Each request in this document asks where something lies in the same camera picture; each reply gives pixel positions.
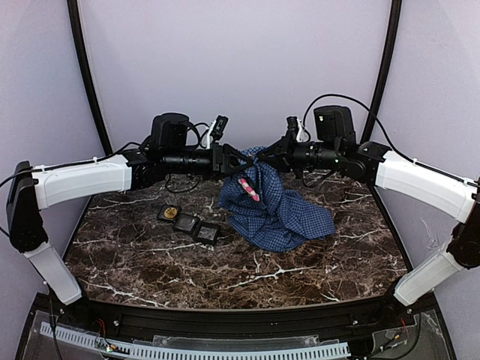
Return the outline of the blue checkered shirt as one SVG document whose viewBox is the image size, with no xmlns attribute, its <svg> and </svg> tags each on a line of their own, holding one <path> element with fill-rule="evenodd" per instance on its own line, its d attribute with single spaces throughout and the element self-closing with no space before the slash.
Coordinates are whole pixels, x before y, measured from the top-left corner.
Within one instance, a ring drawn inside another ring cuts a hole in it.
<svg viewBox="0 0 480 360">
<path fill-rule="evenodd" d="M 230 212 L 230 225 L 251 244 L 278 253 L 335 234 L 335 222 L 328 209 L 308 202 L 295 190 L 287 190 L 280 173 L 258 161 L 257 153 L 264 148 L 242 150 L 252 157 L 253 166 L 223 180 L 218 205 Z M 242 189 L 240 178 L 250 182 L 259 194 L 259 202 Z"/>
</svg>

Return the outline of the gold round brooch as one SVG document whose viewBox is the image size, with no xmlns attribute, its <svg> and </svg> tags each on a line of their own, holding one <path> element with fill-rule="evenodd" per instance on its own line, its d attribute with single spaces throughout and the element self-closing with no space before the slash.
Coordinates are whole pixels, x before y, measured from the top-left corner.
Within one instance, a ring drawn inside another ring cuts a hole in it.
<svg viewBox="0 0 480 360">
<path fill-rule="evenodd" d="M 168 207 L 164 210 L 164 213 L 163 213 L 166 219 L 174 219 L 176 218 L 177 214 L 178 214 L 178 209 L 175 207 Z"/>
</svg>

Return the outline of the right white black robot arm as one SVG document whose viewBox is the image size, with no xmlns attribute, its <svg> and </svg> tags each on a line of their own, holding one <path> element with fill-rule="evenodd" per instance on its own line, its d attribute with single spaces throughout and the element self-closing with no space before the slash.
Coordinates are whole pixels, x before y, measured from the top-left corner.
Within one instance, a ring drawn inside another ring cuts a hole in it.
<svg viewBox="0 0 480 360">
<path fill-rule="evenodd" d="M 451 241 L 398 280 L 391 295 L 394 304 L 413 305 L 452 275 L 479 266 L 479 183 L 409 160 L 393 145 L 357 144 L 352 114 L 346 106 L 320 106 L 313 115 L 315 142 L 299 142 L 301 122 L 289 117 L 286 134 L 260 151 L 258 159 L 297 177 L 305 170 L 329 170 L 407 195 L 457 221 Z"/>
</svg>

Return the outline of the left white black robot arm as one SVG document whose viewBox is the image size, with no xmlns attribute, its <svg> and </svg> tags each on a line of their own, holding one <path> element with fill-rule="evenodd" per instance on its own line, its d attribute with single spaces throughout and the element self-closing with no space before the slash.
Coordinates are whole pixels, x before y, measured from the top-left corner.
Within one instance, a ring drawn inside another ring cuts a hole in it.
<svg viewBox="0 0 480 360">
<path fill-rule="evenodd" d="M 196 130 L 187 115 L 168 112 L 154 117 L 151 133 L 140 145 L 126 145 L 114 154 L 54 166 L 18 163 L 5 180 L 10 185 L 5 235 L 57 299 L 73 304 L 82 298 L 82 288 L 50 244 L 41 211 L 77 198 L 142 190 L 173 174 L 210 179 L 241 173 L 253 161 L 231 145 L 218 143 L 227 122 L 218 116 L 211 123 L 207 134 L 214 141 L 206 148 L 187 144 L 188 131 Z"/>
</svg>

